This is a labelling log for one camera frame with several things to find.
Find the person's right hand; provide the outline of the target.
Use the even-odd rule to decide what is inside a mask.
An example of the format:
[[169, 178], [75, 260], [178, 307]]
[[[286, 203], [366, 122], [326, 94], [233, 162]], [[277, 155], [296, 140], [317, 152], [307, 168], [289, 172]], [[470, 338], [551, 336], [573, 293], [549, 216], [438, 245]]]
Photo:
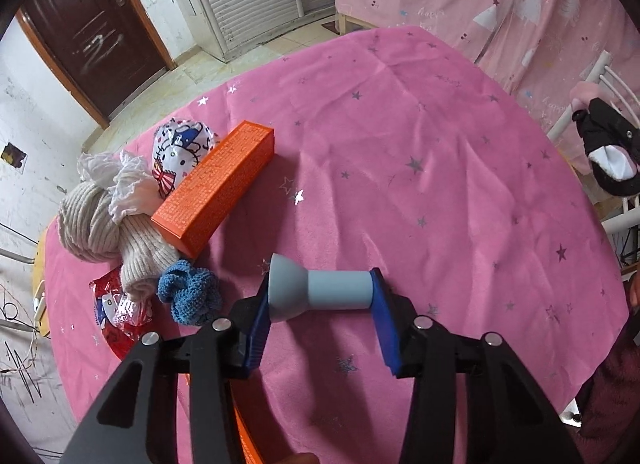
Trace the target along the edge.
[[629, 307], [637, 310], [640, 307], [640, 276], [635, 273], [628, 281], [627, 287]]

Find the person's left hand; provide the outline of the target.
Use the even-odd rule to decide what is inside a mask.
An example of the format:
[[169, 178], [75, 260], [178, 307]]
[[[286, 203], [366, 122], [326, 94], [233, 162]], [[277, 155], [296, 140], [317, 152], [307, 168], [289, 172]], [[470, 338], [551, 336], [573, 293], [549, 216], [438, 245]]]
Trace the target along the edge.
[[277, 462], [277, 464], [319, 464], [320, 461], [317, 455], [313, 453], [304, 452], [304, 453], [296, 453], [284, 458], [282, 461]]

